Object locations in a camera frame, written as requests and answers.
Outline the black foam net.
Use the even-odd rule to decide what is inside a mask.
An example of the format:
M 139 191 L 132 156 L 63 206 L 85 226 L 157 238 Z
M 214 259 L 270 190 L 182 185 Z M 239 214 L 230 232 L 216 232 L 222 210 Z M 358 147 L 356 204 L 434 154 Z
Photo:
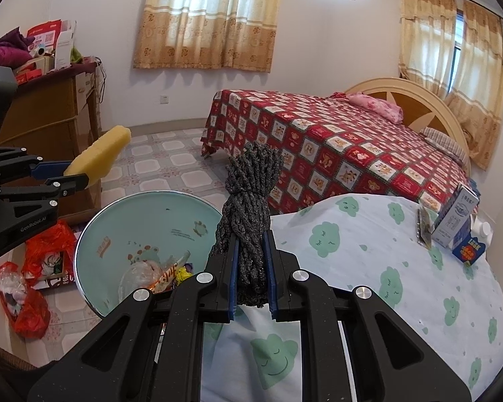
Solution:
M 278 149 L 249 142 L 227 166 L 228 199 L 209 257 L 214 259 L 227 253 L 232 236 L 239 240 L 237 302 L 247 307 L 261 308 L 268 302 L 263 237 L 271 228 L 268 198 L 278 183 L 282 164 Z

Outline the yellow plastic bag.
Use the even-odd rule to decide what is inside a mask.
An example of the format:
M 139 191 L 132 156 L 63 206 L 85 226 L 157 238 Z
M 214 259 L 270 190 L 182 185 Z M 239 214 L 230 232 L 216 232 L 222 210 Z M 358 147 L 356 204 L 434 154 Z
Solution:
M 186 279 L 189 279 L 192 276 L 192 273 L 187 270 L 185 266 L 178 268 L 175 274 L 175 279 L 178 285 L 184 282 Z

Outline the red orange snack wrapper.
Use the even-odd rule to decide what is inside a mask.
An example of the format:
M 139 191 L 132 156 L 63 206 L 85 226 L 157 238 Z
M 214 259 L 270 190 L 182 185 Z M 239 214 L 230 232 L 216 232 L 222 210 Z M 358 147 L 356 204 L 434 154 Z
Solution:
M 185 266 L 184 264 L 175 263 L 168 267 L 168 269 L 162 272 L 162 275 L 156 279 L 151 285 L 149 285 L 148 290 L 152 293 L 162 293 L 171 290 L 178 286 L 175 274 L 178 268 Z

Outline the pink pillow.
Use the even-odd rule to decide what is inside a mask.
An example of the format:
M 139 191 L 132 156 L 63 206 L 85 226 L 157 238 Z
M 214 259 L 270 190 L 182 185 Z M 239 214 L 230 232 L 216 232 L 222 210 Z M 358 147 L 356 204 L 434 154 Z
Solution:
M 395 103 L 375 98 L 361 92 L 348 93 L 346 96 L 351 105 L 360 106 L 368 112 L 378 114 L 392 124 L 401 124 L 403 122 L 403 111 Z

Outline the purple cloth on cabinet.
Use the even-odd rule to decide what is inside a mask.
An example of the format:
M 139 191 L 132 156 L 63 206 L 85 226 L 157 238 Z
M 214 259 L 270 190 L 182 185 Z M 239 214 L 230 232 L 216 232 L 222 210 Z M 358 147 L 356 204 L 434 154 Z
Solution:
M 15 69 L 26 64 L 32 58 L 29 48 L 33 42 L 34 37 L 25 37 L 19 27 L 1 37 L 0 66 Z

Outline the beige curtain behind bed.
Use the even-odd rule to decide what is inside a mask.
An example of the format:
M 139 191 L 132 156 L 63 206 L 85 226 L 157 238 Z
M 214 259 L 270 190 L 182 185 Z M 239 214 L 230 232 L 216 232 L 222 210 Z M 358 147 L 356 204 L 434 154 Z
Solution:
M 402 78 L 434 93 L 489 169 L 503 126 L 503 19 L 471 0 L 401 0 Z

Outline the bed with red checkered cover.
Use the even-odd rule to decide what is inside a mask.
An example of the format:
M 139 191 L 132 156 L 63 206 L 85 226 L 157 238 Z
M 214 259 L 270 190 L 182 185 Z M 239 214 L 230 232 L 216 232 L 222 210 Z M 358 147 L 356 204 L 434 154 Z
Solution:
M 269 204 L 299 211 L 345 193 L 401 196 L 439 211 L 468 176 L 419 133 L 360 106 L 343 93 L 221 90 L 212 99 L 202 154 L 239 155 L 250 142 L 280 151 L 283 166 Z

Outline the yellow sponge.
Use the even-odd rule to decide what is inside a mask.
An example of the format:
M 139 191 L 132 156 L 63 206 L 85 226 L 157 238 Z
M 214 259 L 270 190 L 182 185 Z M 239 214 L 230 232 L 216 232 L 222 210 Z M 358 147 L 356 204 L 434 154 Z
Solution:
M 120 152 L 130 143 L 131 131 L 116 125 L 77 156 L 63 173 L 64 176 L 86 174 L 88 187 L 98 183 L 111 170 Z

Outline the red bag with clear plastic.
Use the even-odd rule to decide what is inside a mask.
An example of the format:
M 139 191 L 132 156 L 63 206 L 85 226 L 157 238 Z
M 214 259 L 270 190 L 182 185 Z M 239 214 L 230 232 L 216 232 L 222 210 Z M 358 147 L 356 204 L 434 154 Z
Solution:
M 10 261 L 0 266 L 0 301 L 17 335 L 38 339 L 45 335 L 51 320 L 47 301 Z

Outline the brown wooden cabinet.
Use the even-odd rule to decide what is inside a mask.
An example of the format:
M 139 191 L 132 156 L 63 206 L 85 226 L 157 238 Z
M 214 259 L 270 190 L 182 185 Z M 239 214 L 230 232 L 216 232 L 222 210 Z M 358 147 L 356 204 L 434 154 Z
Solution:
M 23 83 L 0 132 L 0 146 L 45 161 L 71 161 L 102 135 L 99 66 L 73 64 Z

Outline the blue milk carton white cap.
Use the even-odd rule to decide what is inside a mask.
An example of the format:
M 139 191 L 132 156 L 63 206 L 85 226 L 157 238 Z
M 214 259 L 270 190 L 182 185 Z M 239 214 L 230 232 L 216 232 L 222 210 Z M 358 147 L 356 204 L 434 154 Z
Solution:
M 464 266 L 471 266 L 483 257 L 491 243 L 492 226 L 479 219 L 466 220 L 452 242 L 452 254 Z

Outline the striped pillow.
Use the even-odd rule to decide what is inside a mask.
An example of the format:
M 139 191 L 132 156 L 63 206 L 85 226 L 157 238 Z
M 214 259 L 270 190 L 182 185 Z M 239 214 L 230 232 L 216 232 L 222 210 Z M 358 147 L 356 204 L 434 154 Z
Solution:
M 464 168 L 467 168 L 470 165 L 469 156 L 467 155 L 465 149 L 446 133 L 440 132 L 431 127 L 425 127 L 420 131 L 420 134 L 424 136 L 426 142 L 429 142 L 446 155 L 449 155 Z

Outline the grey tall carton box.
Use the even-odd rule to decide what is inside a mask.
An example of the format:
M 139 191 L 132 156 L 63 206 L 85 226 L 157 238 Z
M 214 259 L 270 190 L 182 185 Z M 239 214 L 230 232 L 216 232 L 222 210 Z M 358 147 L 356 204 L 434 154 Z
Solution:
M 470 219 L 479 197 L 465 184 L 458 184 L 452 196 L 440 209 L 433 225 L 432 239 L 443 247 L 448 247 L 461 228 Z

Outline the red white box on cabinet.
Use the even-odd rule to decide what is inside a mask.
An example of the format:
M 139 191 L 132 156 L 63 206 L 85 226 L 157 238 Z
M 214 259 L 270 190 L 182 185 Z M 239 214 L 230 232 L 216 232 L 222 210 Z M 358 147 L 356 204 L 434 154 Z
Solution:
M 77 60 L 76 29 L 76 21 L 61 19 L 30 28 L 27 36 L 33 42 L 29 45 L 29 52 L 36 68 L 47 74 L 71 66 Z

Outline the small dark snack packet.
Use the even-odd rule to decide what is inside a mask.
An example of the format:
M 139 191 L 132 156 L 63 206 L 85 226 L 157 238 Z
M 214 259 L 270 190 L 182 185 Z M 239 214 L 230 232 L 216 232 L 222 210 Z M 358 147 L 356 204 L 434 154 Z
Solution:
M 427 250 L 432 248 L 432 223 L 429 212 L 420 206 L 417 211 L 417 238 Z

